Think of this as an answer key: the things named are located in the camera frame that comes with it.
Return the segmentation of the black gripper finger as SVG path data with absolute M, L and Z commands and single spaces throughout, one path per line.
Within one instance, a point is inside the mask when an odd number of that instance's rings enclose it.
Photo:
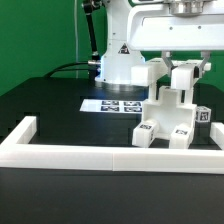
M 172 54 L 171 54 L 170 51 L 163 51 L 161 53 L 161 57 L 162 57 L 165 65 L 167 66 L 167 69 L 168 69 L 167 75 L 169 77 L 171 77 L 172 76 L 172 71 L 176 68 L 176 66 L 173 64 L 173 62 L 171 60 Z
M 195 78 L 202 78 L 204 74 L 204 67 L 208 63 L 211 56 L 210 51 L 202 51 L 201 57 L 203 60 L 194 68 L 194 77 Z

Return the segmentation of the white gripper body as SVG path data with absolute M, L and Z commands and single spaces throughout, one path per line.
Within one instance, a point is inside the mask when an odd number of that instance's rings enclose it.
M 133 7 L 127 42 L 141 51 L 224 50 L 224 2 L 205 2 L 199 15 L 173 15 L 167 4 Z

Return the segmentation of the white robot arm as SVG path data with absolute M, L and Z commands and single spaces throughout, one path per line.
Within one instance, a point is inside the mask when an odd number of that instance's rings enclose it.
M 143 51 L 224 50 L 224 0 L 103 0 L 107 50 L 99 83 L 147 86 Z

